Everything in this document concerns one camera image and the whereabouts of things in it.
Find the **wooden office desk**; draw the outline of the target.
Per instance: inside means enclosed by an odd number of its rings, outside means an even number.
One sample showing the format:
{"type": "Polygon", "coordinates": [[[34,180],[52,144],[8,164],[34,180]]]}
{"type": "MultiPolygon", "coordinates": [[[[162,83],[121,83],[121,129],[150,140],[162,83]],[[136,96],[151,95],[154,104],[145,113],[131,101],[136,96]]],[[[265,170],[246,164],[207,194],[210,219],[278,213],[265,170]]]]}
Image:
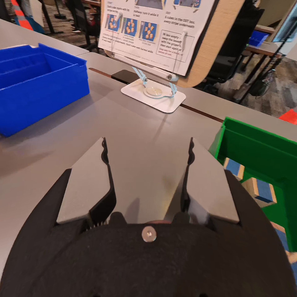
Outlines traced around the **wooden office desk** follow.
{"type": "Polygon", "coordinates": [[[256,25],[255,29],[257,31],[266,32],[269,34],[269,36],[266,38],[266,40],[258,47],[255,46],[249,46],[247,44],[245,50],[249,51],[253,54],[263,54],[272,56],[274,52],[277,50],[278,46],[276,43],[269,42],[269,40],[272,38],[273,34],[275,33],[275,29],[272,27],[267,27],[263,25],[256,25]]]}

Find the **blue-striped wooden cube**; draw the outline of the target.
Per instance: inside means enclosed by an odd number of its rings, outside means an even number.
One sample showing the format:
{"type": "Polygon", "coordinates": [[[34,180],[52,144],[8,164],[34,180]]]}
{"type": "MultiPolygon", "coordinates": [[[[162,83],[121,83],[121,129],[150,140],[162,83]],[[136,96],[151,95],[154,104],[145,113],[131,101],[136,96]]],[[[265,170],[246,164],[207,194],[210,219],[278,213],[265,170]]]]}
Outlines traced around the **blue-striped wooden cube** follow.
{"type": "Polygon", "coordinates": [[[284,247],[284,250],[289,252],[289,248],[288,248],[288,243],[287,243],[287,237],[286,237],[286,232],[285,232],[285,228],[270,221],[271,225],[273,226],[273,228],[275,229],[275,231],[277,232],[277,235],[284,247]]]}
{"type": "Polygon", "coordinates": [[[224,161],[224,169],[230,171],[238,181],[243,179],[245,166],[240,163],[226,157],[224,161]]]}
{"type": "Polygon", "coordinates": [[[251,177],[244,181],[242,186],[260,208],[277,204],[277,198],[272,184],[251,177]]]}

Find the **orange traffic cone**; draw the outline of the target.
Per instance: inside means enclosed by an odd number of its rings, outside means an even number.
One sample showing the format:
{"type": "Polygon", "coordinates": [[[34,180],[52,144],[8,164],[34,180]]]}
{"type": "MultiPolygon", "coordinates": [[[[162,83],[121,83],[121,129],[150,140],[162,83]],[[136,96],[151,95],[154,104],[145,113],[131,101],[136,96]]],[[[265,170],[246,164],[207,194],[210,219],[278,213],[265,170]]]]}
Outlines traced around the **orange traffic cone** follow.
{"type": "Polygon", "coordinates": [[[279,119],[297,125],[297,112],[295,109],[290,109],[286,113],[282,114],[279,119]]]}
{"type": "Polygon", "coordinates": [[[25,15],[24,15],[23,11],[21,10],[20,6],[18,5],[17,1],[16,0],[11,0],[11,3],[13,5],[13,9],[14,9],[14,12],[16,14],[19,26],[33,31],[32,26],[30,25],[30,23],[26,19],[25,15]]]}

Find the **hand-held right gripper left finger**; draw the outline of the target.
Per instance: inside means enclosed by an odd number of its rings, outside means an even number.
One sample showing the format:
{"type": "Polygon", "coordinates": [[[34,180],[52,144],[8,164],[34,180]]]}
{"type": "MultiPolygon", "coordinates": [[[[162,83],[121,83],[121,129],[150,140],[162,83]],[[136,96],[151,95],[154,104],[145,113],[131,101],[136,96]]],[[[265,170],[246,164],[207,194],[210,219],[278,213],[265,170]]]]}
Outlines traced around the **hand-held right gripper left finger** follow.
{"type": "Polygon", "coordinates": [[[58,224],[85,219],[101,225],[116,206],[106,138],[101,137],[71,168],[57,217],[58,224]]]}

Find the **small blue storage bin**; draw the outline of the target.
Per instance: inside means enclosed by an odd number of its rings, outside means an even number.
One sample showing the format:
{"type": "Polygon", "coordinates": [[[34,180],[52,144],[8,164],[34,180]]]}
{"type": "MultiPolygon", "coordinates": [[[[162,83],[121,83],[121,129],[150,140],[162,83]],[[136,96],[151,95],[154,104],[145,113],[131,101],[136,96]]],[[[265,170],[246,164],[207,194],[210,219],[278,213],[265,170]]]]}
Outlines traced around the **small blue storage bin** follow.
{"type": "Polygon", "coordinates": [[[269,33],[254,30],[248,41],[248,45],[258,47],[266,40],[268,36],[269,33]]]}

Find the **green plastic bin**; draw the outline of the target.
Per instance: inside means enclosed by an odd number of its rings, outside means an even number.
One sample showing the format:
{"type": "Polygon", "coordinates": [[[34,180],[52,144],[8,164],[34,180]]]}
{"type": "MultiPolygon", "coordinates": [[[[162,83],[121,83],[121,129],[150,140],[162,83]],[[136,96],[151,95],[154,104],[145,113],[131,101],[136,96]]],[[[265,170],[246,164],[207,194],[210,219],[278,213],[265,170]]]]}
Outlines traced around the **green plastic bin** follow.
{"type": "Polygon", "coordinates": [[[255,177],[274,186],[277,203],[262,210],[285,229],[288,249],[296,252],[296,142],[226,117],[209,152],[221,164],[228,157],[245,166],[242,182],[255,177]]]}

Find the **instruction sheet on stand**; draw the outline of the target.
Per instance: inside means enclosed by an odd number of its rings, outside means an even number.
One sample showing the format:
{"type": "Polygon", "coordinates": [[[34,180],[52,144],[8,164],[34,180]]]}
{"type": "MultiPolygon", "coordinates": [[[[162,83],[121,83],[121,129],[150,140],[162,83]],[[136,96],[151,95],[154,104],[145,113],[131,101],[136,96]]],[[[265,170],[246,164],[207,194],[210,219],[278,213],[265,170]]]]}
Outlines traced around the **instruction sheet on stand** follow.
{"type": "Polygon", "coordinates": [[[163,113],[173,113],[186,99],[177,87],[193,87],[207,76],[244,1],[215,1],[215,7],[195,47],[185,76],[104,50],[114,60],[133,68],[139,79],[121,92],[163,113]]]}

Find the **blue plastic bin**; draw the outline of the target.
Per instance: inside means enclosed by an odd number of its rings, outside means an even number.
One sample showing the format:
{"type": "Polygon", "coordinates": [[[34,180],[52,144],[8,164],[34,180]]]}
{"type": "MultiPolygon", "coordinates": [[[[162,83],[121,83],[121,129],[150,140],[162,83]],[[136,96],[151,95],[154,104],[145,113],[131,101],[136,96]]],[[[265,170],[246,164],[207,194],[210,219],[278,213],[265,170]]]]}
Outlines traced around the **blue plastic bin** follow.
{"type": "Polygon", "coordinates": [[[90,93],[86,60],[41,43],[1,49],[0,73],[5,137],[90,93]]]}

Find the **black office chair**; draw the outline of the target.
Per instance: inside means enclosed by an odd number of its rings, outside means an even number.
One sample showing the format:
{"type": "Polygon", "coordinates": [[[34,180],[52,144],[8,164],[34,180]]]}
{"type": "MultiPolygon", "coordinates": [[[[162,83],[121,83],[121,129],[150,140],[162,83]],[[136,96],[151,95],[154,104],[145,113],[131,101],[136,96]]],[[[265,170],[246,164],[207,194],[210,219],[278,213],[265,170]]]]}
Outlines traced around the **black office chair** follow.
{"type": "Polygon", "coordinates": [[[82,1],[65,1],[65,4],[72,13],[76,31],[80,31],[85,36],[86,44],[80,47],[90,52],[96,50],[99,54],[98,38],[101,30],[101,7],[95,8],[95,12],[90,13],[90,17],[88,17],[82,1]]]}
{"type": "Polygon", "coordinates": [[[218,89],[215,84],[223,84],[231,79],[242,64],[243,51],[264,12],[264,9],[255,6],[255,2],[257,1],[244,1],[210,72],[205,78],[204,92],[217,95],[218,89]]]}

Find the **printed instruction sheet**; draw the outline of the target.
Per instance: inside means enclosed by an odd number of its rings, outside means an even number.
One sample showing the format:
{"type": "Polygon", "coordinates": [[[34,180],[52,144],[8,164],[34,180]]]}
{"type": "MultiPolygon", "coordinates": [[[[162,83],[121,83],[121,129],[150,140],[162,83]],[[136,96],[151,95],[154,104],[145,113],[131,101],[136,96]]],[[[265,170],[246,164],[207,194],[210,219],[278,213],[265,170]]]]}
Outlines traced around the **printed instruction sheet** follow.
{"type": "Polygon", "coordinates": [[[185,76],[215,1],[102,1],[99,47],[185,76]]]}

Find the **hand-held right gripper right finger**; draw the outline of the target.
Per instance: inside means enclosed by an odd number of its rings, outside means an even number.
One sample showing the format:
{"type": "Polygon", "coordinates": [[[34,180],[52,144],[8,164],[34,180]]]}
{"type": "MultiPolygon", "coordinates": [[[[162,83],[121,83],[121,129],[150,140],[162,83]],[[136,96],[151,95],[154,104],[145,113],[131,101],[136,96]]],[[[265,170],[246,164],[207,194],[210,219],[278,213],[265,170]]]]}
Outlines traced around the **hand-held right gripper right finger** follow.
{"type": "Polygon", "coordinates": [[[181,211],[193,224],[207,225],[210,218],[239,223],[239,216],[223,166],[195,138],[181,180],[181,211]]]}

